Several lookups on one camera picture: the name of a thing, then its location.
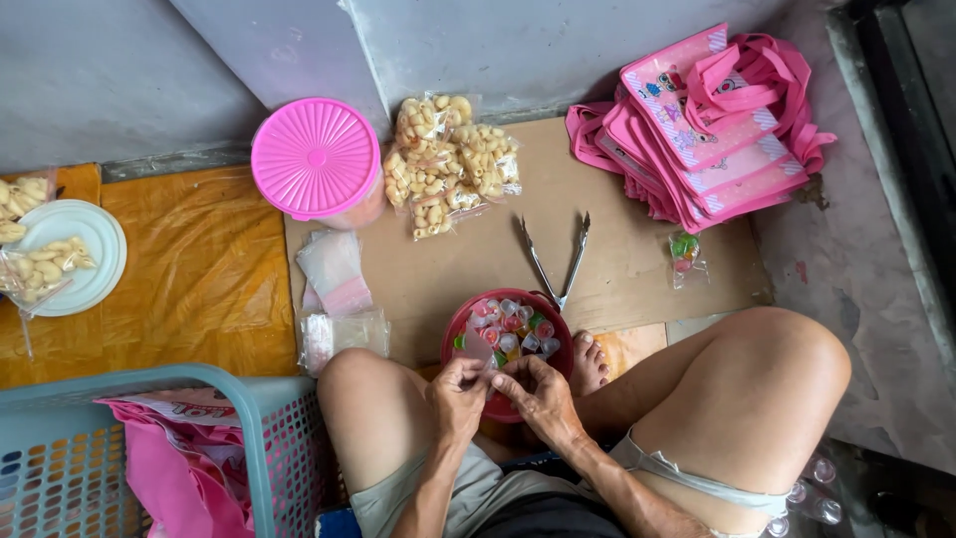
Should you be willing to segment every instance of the metal tongs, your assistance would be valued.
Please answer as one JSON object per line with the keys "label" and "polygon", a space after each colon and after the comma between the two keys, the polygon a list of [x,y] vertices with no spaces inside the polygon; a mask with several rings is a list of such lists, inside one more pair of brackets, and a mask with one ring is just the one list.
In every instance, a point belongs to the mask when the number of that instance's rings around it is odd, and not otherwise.
{"label": "metal tongs", "polygon": [[568,301],[568,295],[571,294],[571,286],[575,285],[577,266],[581,264],[581,258],[584,257],[584,245],[588,242],[589,228],[591,228],[591,214],[590,212],[587,212],[584,214],[584,221],[581,223],[581,231],[577,236],[577,255],[575,256],[575,264],[571,267],[571,275],[568,277],[568,285],[564,288],[564,295],[558,297],[554,292],[554,288],[551,287],[551,283],[548,281],[548,275],[546,275],[544,269],[541,268],[541,262],[538,260],[537,254],[534,252],[534,242],[532,241],[532,237],[528,234],[528,227],[525,225],[525,215],[521,215],[521,231],[525,233],[525,240],[528,241],[528,252],[532,255],[534,266],[537,267],[538,275],[541,275],[544,285],[548,288],[548,293],[551,294],[552,300],[554,300],[554,303],[557,304],[558,312],[564,309],[564,303]]}

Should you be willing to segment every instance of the orange plastic sheet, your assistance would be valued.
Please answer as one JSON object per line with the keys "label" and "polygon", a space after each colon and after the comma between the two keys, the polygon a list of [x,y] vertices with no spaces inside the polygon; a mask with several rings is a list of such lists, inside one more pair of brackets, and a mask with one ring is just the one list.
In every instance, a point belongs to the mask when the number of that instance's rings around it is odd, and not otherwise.
{"label": "orange plastic sheet", "polygon": [[99,198],[119,221],[126,270],[96,307],[33,320],[32,362],[16,308],[0,304],[8,335],[0,388],[182,362],[235,375],[298,373],[282,213],[259,194],[249,167],[103,186],[98,168],[84,167],[73,189],[69,168],[61,170],[64,197]]}

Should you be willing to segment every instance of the hand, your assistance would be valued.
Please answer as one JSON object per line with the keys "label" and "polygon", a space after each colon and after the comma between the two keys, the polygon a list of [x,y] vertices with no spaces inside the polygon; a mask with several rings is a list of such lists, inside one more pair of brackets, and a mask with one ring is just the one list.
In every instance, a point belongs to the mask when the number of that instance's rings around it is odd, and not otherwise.
{"label": "hand", "polygon": [[538,438],[559,455],[587,437],[561,373],[535,355],[507,363],[491,385],[511,399]]}
{"label": "hand", "polygon": [[424,391],[438,425],[439,438],[467,445],[478,431],[490,388],[487,362],[452,359]]}

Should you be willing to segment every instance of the bare foot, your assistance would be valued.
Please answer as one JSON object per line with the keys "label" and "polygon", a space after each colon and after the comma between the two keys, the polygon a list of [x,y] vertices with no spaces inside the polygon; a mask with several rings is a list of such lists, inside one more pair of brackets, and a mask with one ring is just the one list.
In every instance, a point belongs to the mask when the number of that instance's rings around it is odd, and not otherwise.
{"label": "bare foot", "polygon": [[611,369],[604,364],[604,351],[588,331],[575,337],[575,369],[568,384],[575,398],[586,396],[607,384],[605,377]]}

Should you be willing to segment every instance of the blue plastic basket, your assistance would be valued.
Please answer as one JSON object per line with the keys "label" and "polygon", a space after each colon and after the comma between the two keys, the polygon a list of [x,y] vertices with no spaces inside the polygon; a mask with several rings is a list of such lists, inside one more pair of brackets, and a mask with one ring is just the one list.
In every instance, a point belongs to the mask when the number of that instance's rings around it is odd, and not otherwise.
{"label": "blue plastic basket", "polygon": [[312,536],[343,494],[315,381],[190,364],[0,392],[0,538],[144,537],[152,520],[125,482],[123,426],[92,400],[206,385],[242,420],[255,535]]}

